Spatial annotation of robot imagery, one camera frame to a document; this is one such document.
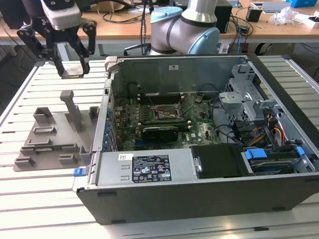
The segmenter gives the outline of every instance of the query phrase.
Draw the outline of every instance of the metal grid surface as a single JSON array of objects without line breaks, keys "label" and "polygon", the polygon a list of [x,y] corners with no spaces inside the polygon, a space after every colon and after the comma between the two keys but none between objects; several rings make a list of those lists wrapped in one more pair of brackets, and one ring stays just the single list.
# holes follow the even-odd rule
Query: metal grid surface
[{"label": "metal grid surface", "polygon": [[[298,77],[285,61],[281,62],[286,73]],[[67,89],[74,90],[74,101],[81,110],[99,105],[105,82],[104,62],[93,61],[90,66],[90,74],[72,80],[59,79],[55,68],[48,64],[34,68],[0,118],[1,239],[319,238],[319,194],[288,212],[100,226],[72,191],[72,169],[14,172],[14,160],[33,125],[32,114],[37,107],[48,106],[52,112],[66,111],[59,95]],[[255,231],[256,227],[269,230]]]},{"label": "metal grid surface", "polygon": [[[319,129],[319,88],[317,83],[293,60],[286,60],[281,56],[261,56],[260,60]],[[270,99],[273,99],[264,84],[261,85],[261,88]]]}]

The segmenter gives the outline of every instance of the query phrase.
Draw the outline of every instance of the gray robot arm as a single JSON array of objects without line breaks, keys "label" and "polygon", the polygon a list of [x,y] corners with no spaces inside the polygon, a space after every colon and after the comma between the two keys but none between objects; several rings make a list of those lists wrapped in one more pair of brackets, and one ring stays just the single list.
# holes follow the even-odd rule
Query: gray robot arm
[{"label": "gray robot arm", "polygon": [[219,41],[217,0],[189,0],[182,13],[179,7],[162,7],[151,15],[151,55],[213,53]]}]

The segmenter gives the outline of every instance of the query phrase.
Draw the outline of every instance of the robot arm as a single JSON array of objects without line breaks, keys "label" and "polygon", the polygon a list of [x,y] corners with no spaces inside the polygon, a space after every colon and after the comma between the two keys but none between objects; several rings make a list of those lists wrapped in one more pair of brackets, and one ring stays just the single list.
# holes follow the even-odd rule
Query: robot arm
[{"label": "robot arm", "polygon": [[[81,11],[74,0],[22,0],[30,16],[31,23],[18,30],[18,36],[39,58],[53,62],[61,77],[74,77],[88,74],[89,55],[95,51],[95,22],[81,22]],[[80,25],[89,37],[85,48],[77,35]],[[46,40],[46,47],[36,39],[38,32]],[[63,67],[57,54],[57,43],[68,42],[80,57],[83,72],[70,73]]]},{"label": "robot arm", "polygon": [[179,7],[153,11],[151,55],[213,53],[219,40],[215,7],[217,0],[189,0],[182,13]]}]

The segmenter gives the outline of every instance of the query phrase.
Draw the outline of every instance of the power supply label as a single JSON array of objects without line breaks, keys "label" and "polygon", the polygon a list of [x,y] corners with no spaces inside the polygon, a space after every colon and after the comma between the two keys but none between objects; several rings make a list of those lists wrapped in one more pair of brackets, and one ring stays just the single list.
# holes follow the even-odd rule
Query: power supply label
[{"label": "power supply label", "polygon": [[135,183],[171,181],[168,155],[133,157],[132,181]]}]

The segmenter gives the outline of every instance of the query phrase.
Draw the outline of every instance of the yellow wire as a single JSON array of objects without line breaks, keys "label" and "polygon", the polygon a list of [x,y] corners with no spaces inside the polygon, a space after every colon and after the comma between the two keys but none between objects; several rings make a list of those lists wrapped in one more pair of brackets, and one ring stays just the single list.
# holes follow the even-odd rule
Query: yellow wire
[{"label": "yellow wire", "polygon": [[259,138],[257,138],[255,141],[253,141],[251,144],[249,144],[249,146],[258,143],[259,141],[261,141],[264,137],[266,136],[266,134],[263,134],[262,136],[260,136]]},{"label": "yellow wire", "polygon": [[277,130],[279,132],[279,135],[280,135],[280,140],[282,141],[282,134],[280,132],[280,130],[278,128],[274,128],[275,130]]}]

